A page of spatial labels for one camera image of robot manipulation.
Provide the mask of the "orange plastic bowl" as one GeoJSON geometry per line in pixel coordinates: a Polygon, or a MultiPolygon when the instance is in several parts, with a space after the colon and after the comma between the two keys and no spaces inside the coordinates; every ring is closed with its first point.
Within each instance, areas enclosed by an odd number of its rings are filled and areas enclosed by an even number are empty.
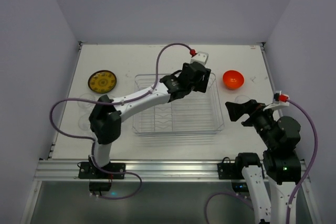
{"type": "Polygon", "coordinates": [[[230,90],[241,88],[245,82],[244,76],[236,70],[228,70],[223,74],[223,84],[230,90]]]}

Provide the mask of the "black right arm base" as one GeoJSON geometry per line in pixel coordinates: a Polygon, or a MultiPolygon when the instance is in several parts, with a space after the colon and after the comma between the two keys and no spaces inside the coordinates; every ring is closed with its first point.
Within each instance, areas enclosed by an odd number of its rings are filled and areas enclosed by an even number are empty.
{"type": "Polygon", "coordinates": [[[227,156],[217,163],[217,173],[220,180],[237,178],[235,163],[232,163],[231,159],[227,156]]]}

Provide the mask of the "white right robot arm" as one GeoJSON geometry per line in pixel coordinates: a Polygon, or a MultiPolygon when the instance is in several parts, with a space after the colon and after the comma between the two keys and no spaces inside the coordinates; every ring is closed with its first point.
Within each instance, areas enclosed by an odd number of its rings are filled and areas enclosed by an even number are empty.
{"type": "Polygon", "coordinates": [[[235,166],[246,180],[256,223],[296,223],[296,197],[301,181],[301,164],[295,153],[301,140],[301,125],[292,117],[274,119],[273,113],[289,106],[281,94],[269,105],[249,100],[226,102],[229,118],[238,121],[243,115],[244,127],[253,127],[266,146],[263,158],[255,153],[239,153],[235,166]]]}

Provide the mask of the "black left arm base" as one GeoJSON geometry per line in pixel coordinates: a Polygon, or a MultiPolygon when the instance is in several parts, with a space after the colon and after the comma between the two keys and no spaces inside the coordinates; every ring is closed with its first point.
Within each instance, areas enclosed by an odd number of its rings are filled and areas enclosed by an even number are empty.
{"type": "Polygon", "coordinates": [[[103,170],[112,172],[108,174],[97,169],[90,162],[79,163],[79,179],[124,179],[125,163],[110,163],[102,167],[103,170]]]}

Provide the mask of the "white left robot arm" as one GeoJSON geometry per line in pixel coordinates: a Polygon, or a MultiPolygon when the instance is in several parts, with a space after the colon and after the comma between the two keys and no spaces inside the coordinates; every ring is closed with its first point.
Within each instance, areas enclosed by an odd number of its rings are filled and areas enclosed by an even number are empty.
{"type": "Polygon", "coordinates": [[[182,70],[156,78],[155,83],[130,95],[110,99],[103,95],[98,99],[90,116],[90,129],[96,140],[92,144],[90,163],[102,172],[110,164],[112,142],[121,135],[121,124],[128,118],[156,105],[182,99],[191,92],[205,93],[211,69],[199,62],[184,63],[182,70]]]}

